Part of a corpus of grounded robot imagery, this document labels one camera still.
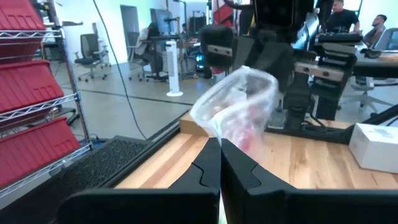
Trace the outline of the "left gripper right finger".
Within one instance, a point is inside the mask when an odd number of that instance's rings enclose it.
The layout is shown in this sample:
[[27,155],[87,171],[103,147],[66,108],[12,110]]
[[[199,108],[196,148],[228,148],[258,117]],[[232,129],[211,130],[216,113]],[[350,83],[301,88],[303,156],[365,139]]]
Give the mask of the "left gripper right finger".
[[228,224],[398,224],[398,190],[297,189],[222,140]]

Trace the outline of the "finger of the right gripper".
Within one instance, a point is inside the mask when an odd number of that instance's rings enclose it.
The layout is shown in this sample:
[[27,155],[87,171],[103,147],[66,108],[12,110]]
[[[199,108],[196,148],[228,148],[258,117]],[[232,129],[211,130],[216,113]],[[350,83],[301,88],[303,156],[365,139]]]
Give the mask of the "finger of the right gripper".
[[234,52],[233,70],[241,66],[251,67],[258,58],[256,41],[252,37],[239,36],[236,39],[236,51]]
[[258,58],[258,69],[274,76],[279,91],[285,93],[294,70],[294,50],[285,42],[268,41]]

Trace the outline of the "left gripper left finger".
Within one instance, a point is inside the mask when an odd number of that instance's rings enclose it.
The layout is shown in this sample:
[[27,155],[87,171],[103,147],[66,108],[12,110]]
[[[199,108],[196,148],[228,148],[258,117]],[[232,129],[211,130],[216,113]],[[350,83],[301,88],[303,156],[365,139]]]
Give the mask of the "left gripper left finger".
[[211,138],[166,189],[89,189],[71,195],[58,224],[218,224],[221,146]]

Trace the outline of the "clear plastic zip bag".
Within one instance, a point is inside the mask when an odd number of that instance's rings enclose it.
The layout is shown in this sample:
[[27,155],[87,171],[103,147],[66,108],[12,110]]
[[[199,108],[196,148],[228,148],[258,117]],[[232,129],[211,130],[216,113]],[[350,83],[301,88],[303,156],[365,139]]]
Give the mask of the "clear plastic zip bag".
[[[264,109],[264,129],[276,106],[279,94],[277,79],[267,72],[242,66],[213,85],[193,105],[190,116],[197,125],[219,141],[227,139],[239,148],[241,134],[239,115],[248,106]],[[256,162],[265,157],[264,131],[246,153]]]

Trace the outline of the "small brown cardboard box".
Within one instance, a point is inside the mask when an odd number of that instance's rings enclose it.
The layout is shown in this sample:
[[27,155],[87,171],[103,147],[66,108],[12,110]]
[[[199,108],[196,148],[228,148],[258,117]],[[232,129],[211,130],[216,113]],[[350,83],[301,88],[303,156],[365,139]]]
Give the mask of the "small brown cardboard box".
[[190,111],[180,118],[180,132],[194,136],[212,137],[202,127],[196,124],[190,116]]

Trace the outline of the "person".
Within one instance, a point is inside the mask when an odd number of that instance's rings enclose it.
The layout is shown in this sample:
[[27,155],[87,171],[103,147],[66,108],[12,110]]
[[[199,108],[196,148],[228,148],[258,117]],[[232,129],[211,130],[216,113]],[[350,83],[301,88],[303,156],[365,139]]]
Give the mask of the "person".
[[384,14],[377,15],[372,23],[372,29],[363,37],[363,42],[368,46],[372,47],[377,43],[382,33],[386,29],[384,23],[387,21],[387,16]]
[[360,22],[354,11],[344,8],[344,0],[334,0],[332,13],[329,16],[325,31],[332,33],[349,33],[354,25],[353,32],[360,33]]

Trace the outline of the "wooden desk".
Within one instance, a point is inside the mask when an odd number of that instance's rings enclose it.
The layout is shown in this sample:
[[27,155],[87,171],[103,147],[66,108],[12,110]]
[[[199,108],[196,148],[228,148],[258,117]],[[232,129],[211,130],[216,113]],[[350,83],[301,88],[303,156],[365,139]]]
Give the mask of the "wooden desk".
[[354,75],[373,78],[398,78],[398,53],[384,53],[378,58],[357,54]]

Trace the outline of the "grey office chair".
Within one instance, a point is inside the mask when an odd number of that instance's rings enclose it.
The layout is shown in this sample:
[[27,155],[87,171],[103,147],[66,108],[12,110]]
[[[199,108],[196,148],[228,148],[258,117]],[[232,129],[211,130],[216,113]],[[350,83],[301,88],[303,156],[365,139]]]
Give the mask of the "grey office chair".
[[374,48],[376,50],[398,50],[398,27],[386,29]]

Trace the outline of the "white tower fan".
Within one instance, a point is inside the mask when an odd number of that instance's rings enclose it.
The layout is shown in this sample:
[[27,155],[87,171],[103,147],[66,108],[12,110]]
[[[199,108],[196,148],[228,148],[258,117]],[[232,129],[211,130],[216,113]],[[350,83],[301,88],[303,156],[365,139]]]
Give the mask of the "white tower fan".
[[177,43],[176,41],[170,40],[166,42],[165,46],[167,53],[167,71],[169,77],[169,92],[167,93],[167,96],[182,96],[183,92],[180,91],[178,77]]

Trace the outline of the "black monitor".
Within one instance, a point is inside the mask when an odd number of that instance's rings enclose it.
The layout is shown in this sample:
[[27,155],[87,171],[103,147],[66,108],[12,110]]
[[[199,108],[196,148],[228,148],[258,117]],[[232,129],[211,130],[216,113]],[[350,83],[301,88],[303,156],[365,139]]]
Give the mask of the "black monitor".
[[175,33],[175,24],[172,13],[164,9],[150,9],[151,21],[157,24],[161,35],[171,35]]

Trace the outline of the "black perforated metal box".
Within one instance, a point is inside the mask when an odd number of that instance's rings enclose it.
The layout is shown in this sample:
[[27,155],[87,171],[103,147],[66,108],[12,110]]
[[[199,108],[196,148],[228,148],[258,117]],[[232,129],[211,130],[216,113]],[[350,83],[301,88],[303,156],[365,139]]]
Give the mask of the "black perforated metal box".
[[146,152],[150,141],[115,136],[100,148],[62,170],[52,179],[49,190],[67,197],[85,189],[97,188]]

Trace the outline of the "white cardboard box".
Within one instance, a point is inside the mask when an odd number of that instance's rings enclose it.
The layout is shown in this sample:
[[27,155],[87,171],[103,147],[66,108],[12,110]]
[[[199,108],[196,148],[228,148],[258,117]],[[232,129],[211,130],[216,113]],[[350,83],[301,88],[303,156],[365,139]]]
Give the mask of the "white cardboard box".
[[360,167],[398,174],[398,128],[356,123],[349,150]]

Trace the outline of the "black office chair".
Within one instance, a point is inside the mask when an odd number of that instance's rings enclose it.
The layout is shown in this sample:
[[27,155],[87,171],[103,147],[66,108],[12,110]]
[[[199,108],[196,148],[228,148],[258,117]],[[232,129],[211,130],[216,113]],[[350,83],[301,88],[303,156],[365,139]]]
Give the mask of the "black office chair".
[[105,80],[107,78],[107,74],[96,72],[95,68],[99,66],[100,68],[110,67],[110,64],[107,64],[104,61],[104,58],[108,55],[107,46],[104,45],[100,47],[100,41],[97,34],[82,34],[80,36],[80,53],[75,52],[76,59],[74,61],[78,66],[89,69],[88,72],[83,73],[77,76],[78,81],[84,80],[88,82],[89,79],[94,79],[96,77],[100,77],[100,79]]
[[149,64],[148,61],[143,59],[141,56],[136,55],[137,44],[139,40],[138,32],[128,32],[127,33],[127,51],[128,51],[128,60],[135,65],[140,66],[141,71],[137,74],[138,80],[141,82],[146,78],[147,72],[144,70],[144,67]]

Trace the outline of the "red plastic storage bin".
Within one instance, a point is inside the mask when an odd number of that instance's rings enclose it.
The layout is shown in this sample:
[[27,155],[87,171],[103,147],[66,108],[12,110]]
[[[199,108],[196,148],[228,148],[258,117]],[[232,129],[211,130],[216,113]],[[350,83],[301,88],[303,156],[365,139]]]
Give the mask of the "red plastic storage bin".
[[80,147],[65,118],[0,139],[0,187],[12,184]]
[[0,126],[43,116],[63,96],[46,60],[0,65]]
[[45,30],[29,0],[0,0],[0,64],[32,60]]

